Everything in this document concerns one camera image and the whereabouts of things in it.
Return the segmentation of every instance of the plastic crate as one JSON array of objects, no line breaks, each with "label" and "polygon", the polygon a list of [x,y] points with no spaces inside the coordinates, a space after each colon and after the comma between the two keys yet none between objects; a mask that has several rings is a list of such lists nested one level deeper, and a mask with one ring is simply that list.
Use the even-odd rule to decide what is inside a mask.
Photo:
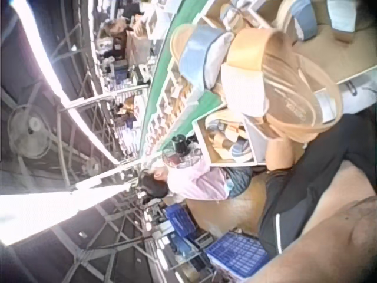
[{"label": "plastic crate", "polygon": [[194,222],[181,205],[168,206],[165,208],[165,212],[177,234],[181,237],[186,237],[196,230]]},{"label": "plastic crate", "polygon": [[211,261],[246,279],[269,261],[267,252],[257,239],[228,232],[206,249]]}]

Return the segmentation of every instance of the ceiling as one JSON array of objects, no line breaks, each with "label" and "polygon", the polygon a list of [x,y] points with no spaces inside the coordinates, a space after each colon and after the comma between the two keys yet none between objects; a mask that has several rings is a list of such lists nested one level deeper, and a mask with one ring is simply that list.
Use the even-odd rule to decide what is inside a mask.
[{"label": "ceiling", "polygon": [[[50,62],[53,62],[53,69],[68,98],[72,101],[79,97],[87,98],[102,94],[100,82],[95,76],[95,62],[90,49],[87,48],[90,46],[88,0],[30,0],[29,4],[45,51]],[[39,69],[17,14],[6,1],[2,1],[1,5],[0,195],[70,190],[64,180],[59,161],[57,112],[61,103]],[[69,42],[62,43],[66,34],[71,34]],[[82,48],[87,49],[72,54],[74,50]],[[29,105],[45,116],[51,128],[51,148],[39,159],[19,158],[9,145],[8,119],[21,105]],[[88,178],[82,166],[90,157],[99,161],[100,172],[113,168],[114,165],[75,126],[75,121],[67,112],[61,113],[62,153],[68,168],[69,183],[74,184]],[[114,133],[109,130],[110,116],[105,104],[101,106],[96,104],[80,111],[80,116],[97,134],[107,150],[121,160],[123,156],[119,144],[114,142]],[[131,178],[127,172],[125,175],[126,178]],[[119,183],[118,177],[104,180],[105,185],[113,183]],[[98,238],[92,243],[93,247],[114,243],[119,234],[114,227],[120,229],[130,239],[141,236],[140,230],[133,224],[133,221],[138,219],[135,213],[130,214],[129,221],[119,218],[112,221],[111,225],[109,221],[105,221],[100,211],[106,211],[107,214],[114,213],[116,208],[114,201],[121,202],[121,199],[118,195],[114,196],[96,207],[79,212],[52,229],[47,229],[10,247],[0,247],[2,262],[5,262],[4,268],[1,268],[2,278],[19,277],[16,278],[16,282],[62,282],[74,265],[74,256],[57,231],[62,231],[67,239],[79,248],[85,248],[95,236]],[[80,233],[84,233],[85,237],[79,236]],[[140,243],[138,248],[128,248],[116,254],[110,278],[112,282],[153,282],[149,261],[140,249],[145,249],[143,243]],[[104,275],[109,260],[110,255],[107,255],[88,264]],[[79,265],[69,282],[101,282],[101,280],[93,271],[90,272],[84,265]]]}]

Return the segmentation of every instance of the black hair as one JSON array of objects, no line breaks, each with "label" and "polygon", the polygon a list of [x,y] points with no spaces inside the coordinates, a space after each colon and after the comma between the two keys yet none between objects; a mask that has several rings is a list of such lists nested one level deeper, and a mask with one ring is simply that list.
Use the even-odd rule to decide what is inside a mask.
[{"label": "black hair", "polygon": [[138,185],[153,198],[162,199],[169,193],[167,183],[164,181],[155,180],[153,173],[150,173],[146,169],[140,172]]},{"label": "black hair", "polygon": [[141,204],[142,205],[146,205],[148,202],[150,202],[153,198],[149,195],[146,195],[144,196],[142,199],[141,199]]}]

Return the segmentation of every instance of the wall fan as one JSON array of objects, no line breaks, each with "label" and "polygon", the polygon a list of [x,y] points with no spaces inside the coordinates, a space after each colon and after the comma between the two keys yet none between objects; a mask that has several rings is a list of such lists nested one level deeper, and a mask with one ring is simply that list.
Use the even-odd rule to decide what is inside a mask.
[{"label": "wall fan", "polygon": [[196,137],[186,139],[182,134],[174,136],[163,148],[163,162],[172,168],[187,168],[202,156]]},{"label": "wall fan", "polygon": [[95,176],[100,174],[101,164],[96,158],[91,157],[87,160],[86,164],[83,165],[82,169],[84,173],[88,173],[89,176]]},{"label": "wall fan", "polygon": [[39,159],[51,147],[51,129],[42,110],[33,105],[17,107],[8,120],[9,145],[22,157]]}]

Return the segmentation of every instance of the box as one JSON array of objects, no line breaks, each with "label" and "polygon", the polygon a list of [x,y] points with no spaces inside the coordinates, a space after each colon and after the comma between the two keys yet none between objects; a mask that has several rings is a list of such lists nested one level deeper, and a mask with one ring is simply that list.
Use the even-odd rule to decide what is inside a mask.
[{"label": "box", "polygon": [[247,123],[246,119],[243,121],[246,133],[248,135],[249,144],[253,153],[253,159],[248,162],[239,163],[234,159],[222,159],[219,153],[213,148],[209,140],[207,131],[205,129],[206,117],[218,110],[227,108],[226,104],[222,104],[205,115],[193,121],[193,127],[198,139],[199,146],[203,153],[203,157],[210,166],[216,167],[242,167],[242,166],[256,166],[266,165],[264,156],[267,148],[267,137],[263,135],[254,125]]}]

